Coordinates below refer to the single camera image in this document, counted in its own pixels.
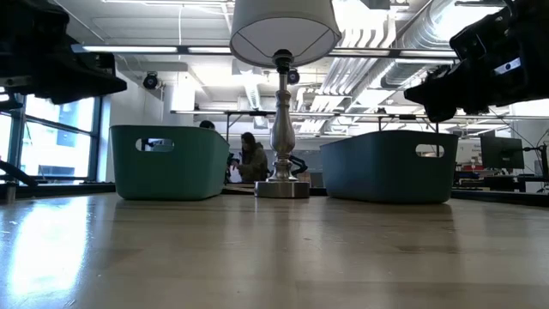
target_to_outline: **lamp shade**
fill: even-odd
[[[274,54],[288,50],[298,67],[328,55],[340,38],[330,0],[236,1],[231,52],[245,63],[274,68]]]

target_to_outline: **metal lamp base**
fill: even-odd
[[[307,182],[256,182],[256,197],[308,198],[310,185]]]

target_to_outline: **dark jacket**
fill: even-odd
[[[263,145],[258,142],[251,153],[242,153],[242,155],[242,164],[238,167],[242,182],[264,181],[267,178],[268,169]]]

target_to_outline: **bin handle hole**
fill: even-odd
[[[175,143],[169,138],[139,138],[136,148],[144,152],[172,152]]]
[[[441,145],[420,144],[415,148],[415,153],[422,158],[442,158],[444,156],[444,147]]]

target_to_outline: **plastic bin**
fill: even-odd
[[[117,193],[131,200],[201,200],[223,190],[229,144],[216,131],[195,127],[111,127]],[[170,139],[173,147],[141,151],[143,138]]]
[[[394,130],[323,145],[328,195],[375,203],[444,203],[450,198],[457,140],[450,134]],[[420,144],[442,146],[442,157],[417,155]]]

